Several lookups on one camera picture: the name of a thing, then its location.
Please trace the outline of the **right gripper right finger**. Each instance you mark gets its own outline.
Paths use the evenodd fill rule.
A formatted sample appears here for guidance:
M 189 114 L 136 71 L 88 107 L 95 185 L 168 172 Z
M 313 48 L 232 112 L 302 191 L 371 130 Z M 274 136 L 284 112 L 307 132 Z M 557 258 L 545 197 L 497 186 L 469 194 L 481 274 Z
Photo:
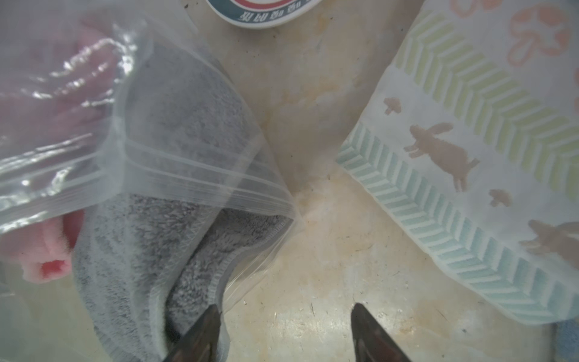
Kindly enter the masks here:
M 410 362 L 411 360 L 361 303 L 351 311 L 356 362 Z

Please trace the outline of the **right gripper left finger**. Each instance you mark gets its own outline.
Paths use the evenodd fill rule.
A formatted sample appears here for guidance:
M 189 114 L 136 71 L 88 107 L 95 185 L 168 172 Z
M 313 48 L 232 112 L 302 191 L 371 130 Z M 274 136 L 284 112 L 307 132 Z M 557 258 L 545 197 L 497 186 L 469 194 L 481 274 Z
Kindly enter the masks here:
M 163 362 L 216 362 L 220 337 L 221 313 L 209 306 L 179 340 Z

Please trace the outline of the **clear plastic vacuum bag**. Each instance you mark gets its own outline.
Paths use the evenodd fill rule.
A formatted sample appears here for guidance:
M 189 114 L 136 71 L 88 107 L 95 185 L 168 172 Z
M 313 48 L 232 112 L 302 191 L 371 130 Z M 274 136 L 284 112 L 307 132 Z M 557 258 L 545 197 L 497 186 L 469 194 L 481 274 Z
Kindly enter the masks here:
M 296 222 L 178 1 L 1 3 L 1 264 L 72 276 L 114 361 L 225 361 Z

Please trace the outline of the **pink fluffy towel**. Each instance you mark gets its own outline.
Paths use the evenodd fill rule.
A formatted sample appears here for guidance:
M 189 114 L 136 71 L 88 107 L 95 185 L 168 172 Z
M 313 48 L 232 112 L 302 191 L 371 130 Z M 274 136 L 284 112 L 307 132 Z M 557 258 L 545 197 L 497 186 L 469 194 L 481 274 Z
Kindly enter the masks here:
M 27 24 L 1 42 L 1 261 L 43 284 L 72 271 L 84 212 L 124 176 L 119 93 L 137 44 L 113 24 Z

